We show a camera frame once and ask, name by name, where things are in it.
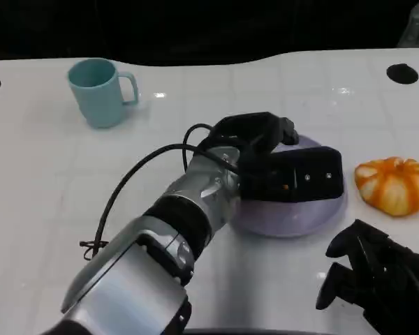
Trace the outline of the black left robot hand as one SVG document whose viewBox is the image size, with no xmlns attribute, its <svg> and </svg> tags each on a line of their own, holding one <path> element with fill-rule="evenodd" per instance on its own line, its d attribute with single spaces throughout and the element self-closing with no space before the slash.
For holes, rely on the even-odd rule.
<svg viewBox="0 0 419 335">
<path fill-rule="evenodd" d="M 279 144 L 295 145 L 300 136 L 294 123 L 271 112 L 238 114 L 223 118 L 202 142 L 206 148 L 235 147 L 254 154 L 268 154 Z"/>
</svg>

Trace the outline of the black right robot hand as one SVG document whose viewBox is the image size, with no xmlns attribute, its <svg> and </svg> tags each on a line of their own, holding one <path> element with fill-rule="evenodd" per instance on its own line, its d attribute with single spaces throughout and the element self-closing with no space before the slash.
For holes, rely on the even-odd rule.
<svg viewBox="0 0 419 335">
<path fill-rule="evenodd" d="M 359 219 L 334 237 L 325 254 L 347 256 L 351 266 L 332 263 L 318 310 L 340 298 L 361 307 L 379 334 L 419 334 L 419 254 Z"/>
</svg>

